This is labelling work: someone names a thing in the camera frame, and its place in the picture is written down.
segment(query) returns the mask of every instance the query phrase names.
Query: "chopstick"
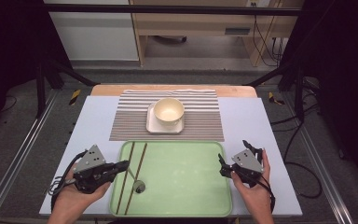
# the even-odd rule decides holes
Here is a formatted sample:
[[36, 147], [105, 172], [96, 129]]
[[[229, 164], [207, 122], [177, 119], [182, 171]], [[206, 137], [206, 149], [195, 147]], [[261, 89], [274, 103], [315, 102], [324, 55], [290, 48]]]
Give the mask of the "chopstick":
[[[135, 142], [132, 142], [132, 146], [131, 146], [131, 152], [130, 152], [130, 158], [129, 158], [129, 162], [131, 164], [131, 158], [132, 158], [132, 152], [133, 152], [133, 148], [135, 147]], [[126, 170], [126, 174], [124, 175], [124, 182], [123, 182], [123, 186], [121, 187], [121, 192], [120, 192], [120, 197], [118, 199], [118, 205], [117, 205], [117, 211], [116, 214], [118, 214], [118, 209], [120, 209], [120, 205], [121, 205], [121, 198], [123, 197], [123, 192], [124, 192], [124, 186], [126, 185], [126, 180], [127, 180], [127, 174], [129, 173], [128, 169]]]
[[[145, 146], [144, 146], [144, 151], [142, 152], [142, 157], [139, 161], [139, 165], [138, 165], [138, 170], [136, 171], [136, 175], [135, 175], [135, 180], [136, 181], [138, 179], [138, 174], [139, 172], [141, 171], [141, 166], [142, 166], [142, 161], [144, 161], [144, 156], [145, 156], [145, 153], [146, 153], [146, 148], [147, 148], [147, 143], [145, 143]], [[124, 213], [124, 215], [127, 215], [127, 212], [129, 210], [129, 207], [130, 207], [130, 203], [131, 203], [131, 199], [132, 199], [132, 194], [133, 194], [133, 190], [131, 191], [131, 194], [130, 194], [130, 198], [129, 198], [129, 202], [127, 203], [127, 208], [126, 208], [126, 212]]]

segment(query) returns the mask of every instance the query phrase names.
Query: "white bowl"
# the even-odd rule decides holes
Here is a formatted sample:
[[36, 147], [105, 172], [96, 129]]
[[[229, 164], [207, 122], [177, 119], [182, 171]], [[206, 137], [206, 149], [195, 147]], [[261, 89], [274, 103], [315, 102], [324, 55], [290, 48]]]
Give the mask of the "white bowl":
[[158, 100], [153, 110], [158, 122], [164, 126], [177, 124], [185, 114], [182, 102], [171, 97]]

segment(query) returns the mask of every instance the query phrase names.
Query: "tray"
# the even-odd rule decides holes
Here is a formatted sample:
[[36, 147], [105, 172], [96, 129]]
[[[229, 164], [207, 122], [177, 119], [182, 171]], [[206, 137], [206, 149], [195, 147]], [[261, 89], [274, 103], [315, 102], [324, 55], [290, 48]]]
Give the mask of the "tray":
[[138, 179], [145, 191], [133, 192], [133, 178], [119, 174], [113, 187], [110, 210], [117, 217], [226, 217], [232, 209], [228, 179], [219, 174], [217, 142], [205, 141], [131, 141], [121, 148], [120, 160], [128, 160], [135, 143], [130, 168], [134, 175], [144, 159]]
[[165, 127], [158, 122], [156, 116], [154, 115], [154, 105], [155, 104], [151, 104], [147, 108], [146, 129], [150, 133], [178, 134], [183, 130], [183, 128], [185, 127], [185, 117], [181, 118], [179, 122], [172, 127]]

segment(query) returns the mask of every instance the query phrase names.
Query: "human hand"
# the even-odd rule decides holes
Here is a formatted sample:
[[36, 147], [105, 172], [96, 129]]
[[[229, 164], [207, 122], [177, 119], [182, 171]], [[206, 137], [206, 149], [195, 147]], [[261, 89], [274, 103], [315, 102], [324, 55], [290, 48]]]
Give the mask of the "human hand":
[[[266, 150], [263, 150], [262, 158], [264, 166], [264, 173], [262, 174], [262, 176], [264, 178], [260, 178], [260, 182], [268, 186], [270, 166]], [[274, 223], [270, 209], [271, 201], [269, 197], [269, 192], [259, 184], [256, 184], [252, 188], [244, 186], [240, 177], [235, 174], [235, 172], [231, 173], [231, 178], [235, 188], [237, 188], [241, 197], [245, 201], [245, 205], [253, 216], [254, 220], [257, 223], [263, 224]]]
[[[65, 179], [72, 179], [73, 177], [72, 167]], [[75, 223], [92, 203], [104, 196], [109, 186], [110, 182], [106, 182], [91, 194], [78, 191], [75, 185], [64, 187], [57, 197], [48, 224]]]

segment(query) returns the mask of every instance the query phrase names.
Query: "striped placemat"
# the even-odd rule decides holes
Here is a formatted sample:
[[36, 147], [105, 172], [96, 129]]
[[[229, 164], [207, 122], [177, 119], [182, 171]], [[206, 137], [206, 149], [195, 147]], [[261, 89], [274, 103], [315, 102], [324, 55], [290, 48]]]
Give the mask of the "striped placemat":
[[[185, 106], [185, 128], [180, 133], [156, 134], [146, 129], [147, 108], [164, 97], [174, 97]], [[215, 90], [128, 90], [120, 95], [110, 141], [177, 139], [225, 140]]]

